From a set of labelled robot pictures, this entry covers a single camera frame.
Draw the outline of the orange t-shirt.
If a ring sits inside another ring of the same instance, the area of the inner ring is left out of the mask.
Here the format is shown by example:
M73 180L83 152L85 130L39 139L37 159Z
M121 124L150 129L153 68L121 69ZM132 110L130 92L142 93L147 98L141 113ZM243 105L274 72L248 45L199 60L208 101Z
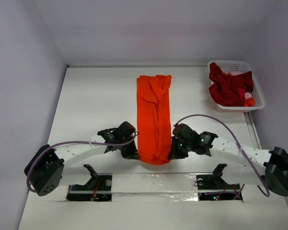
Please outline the orange t-shirt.
M142 75L137 78L137 130L140 160L152 164L169 163L171 122L169 89L172 76Z

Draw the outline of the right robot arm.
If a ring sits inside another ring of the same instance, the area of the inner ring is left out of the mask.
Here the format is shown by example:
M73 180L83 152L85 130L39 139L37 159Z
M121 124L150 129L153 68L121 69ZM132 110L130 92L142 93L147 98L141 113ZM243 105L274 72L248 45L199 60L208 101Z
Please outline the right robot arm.
M239 164L231 167L220 163L211 176L212 184L222 188L226 184L265 185L280 196L288 197L288 153L280 147L273 150L240 147L210 132L198 134L186 124L176 124L172 132L170 160L187 158L189 152Z

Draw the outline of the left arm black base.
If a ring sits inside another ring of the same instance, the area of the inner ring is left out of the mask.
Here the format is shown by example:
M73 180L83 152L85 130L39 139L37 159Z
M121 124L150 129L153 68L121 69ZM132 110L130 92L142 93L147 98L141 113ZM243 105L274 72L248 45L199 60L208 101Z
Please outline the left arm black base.
M112 174L102 174L91 178L86 184L69 185L66 199L68 201L108 202L112 200Z

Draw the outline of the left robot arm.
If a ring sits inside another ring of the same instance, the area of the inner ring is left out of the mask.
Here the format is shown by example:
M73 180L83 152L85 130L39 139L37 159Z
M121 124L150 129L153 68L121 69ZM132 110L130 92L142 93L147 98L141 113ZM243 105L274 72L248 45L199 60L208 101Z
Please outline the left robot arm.
M46 144L24 169L26 186L38 196L46 196L59 186L65 168L108 152L118 150L124 159L139 160L135 144L138 134L136 128L125 121L119 127L100 130L86 140Z

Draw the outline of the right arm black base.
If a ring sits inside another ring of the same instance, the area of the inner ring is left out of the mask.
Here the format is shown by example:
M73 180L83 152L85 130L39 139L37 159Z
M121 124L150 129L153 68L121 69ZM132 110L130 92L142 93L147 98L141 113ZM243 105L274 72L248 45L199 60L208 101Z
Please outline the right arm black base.
M236 197L240 191L239 184L228 184L211 174L197 175L193 185L198 189L199 201L243 200L241 194Z

